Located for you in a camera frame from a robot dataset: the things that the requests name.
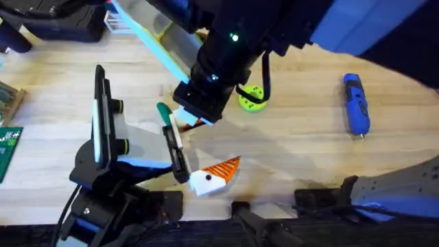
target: wooden tabletop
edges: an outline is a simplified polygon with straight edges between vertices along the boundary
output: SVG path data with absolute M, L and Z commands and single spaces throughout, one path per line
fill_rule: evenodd
M 43 42 L 28 54 L 11 52 L 0 80 L 27 90 L 14 124 L 23 135 L 0 185 L 0 224 L 55 223 L 75 184 L 69 181 L 78 148 L 89 138 L 96 64 L 126 104 L 126 120 L 150 131 L 162 124 L 157 101 L 170 103 L 176 79 L 136 36 L 98 44 Z M 192 167 L 242 156 L 235 181 L 197 198 L 172 175 L 150 180 L 152 190 L 182 190 L 184 220 L 225 219 L 233 200 L 289 205 L 297 188 L 339 187 L 344 178 L 377 175 L 439 153 L 439 95 L 369 62 L 331 54 L 317 45 L 270 56 L 272 98 L 246 113 L 232 95 L 223 120 L 184 135 Z M 347 134 L 341 78 L 358 73 L 371 118 L 364 143 Z M 249 84 L 261 84 L 261 63 Z

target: cordless screwdriver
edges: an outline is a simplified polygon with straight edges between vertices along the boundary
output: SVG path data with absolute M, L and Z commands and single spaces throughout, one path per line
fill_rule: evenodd
M 369 132 L 370 118 L 363 85 L 361 84 L 359 76 L 354 73 L 344 75 L 343 82 L 346 92 L 346 109 L 351 133 L 361 136 L 362 141 L 364 141 L 364 135 Z

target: black wire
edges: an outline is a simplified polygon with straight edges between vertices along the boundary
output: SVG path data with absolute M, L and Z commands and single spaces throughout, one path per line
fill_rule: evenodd
M 255 96 L 242 90 L 239 85 L 236 85 L 235 90 L 240 95 L 248 99 L 255 104 L 262 104 L 270 99 L 271 96 L 271 79 L 270 79 L 270 52 L 268 49 L 262 55 L 262 85 L 263 85 L 263 98 L 258 99 Z
M 58 236 L 59 236 L 59 233 L 60 233 L 62 222 L 64 221 L 64 218 L 66 216 L 67 210 L 69 210 L 69 207 L 70 207 L 73 199 L 75 198 L 76 194 L 80 190 L 80 188 L 81 188 L 81 186 L 76 185 L 76 188 L 73 190 L 72 194 L 70 195 L 70 198 L 67 200 L 67 203 L 66 203 L 66 205 L 64 206 L 64 209 L 61 212 L 61 215 L 60 215 L 60 218 L 58 220 L 58 223 L 55 226 L 54 233 L 52 235 L 52 241 L 50 243 L 50 247 L 55 247 L 56 246 L 56 242 L 58 241 Z
M 360 205 L 336 205 L 336 206 L 326 207 L 317 210 L 309 210 L 303 207 L 293 206 L 293 209 L 304 211 L 305 213 L 311 213 L 311 214 L 332 213 L 334 211 L 341 211 L 347 209 L 359 209 L 359 210 L 367 211 L 369 213 L 380 213 L 393 217 L 403 218 L 406 220 L 417 220 L 417 221 L 430 222 L 430 223 L 439 223 L 439 217 L 421 216 L 421 215 L 414 215 L 411 213 L 399 213 L 395 211 L 389 211 L 387 209 L 380 209 L 376 207 L 367 207 Z
M 258 244 L 256 243 L 256 237 L 250 234 L 250 231 L 248 230 L 248 227 L 246 226 L 244 221 L 240 217 L 237 217 L 237 221 L 241 224 L 243 231 L 246 233 L 250 245 L 252 247 L 257 247 Z

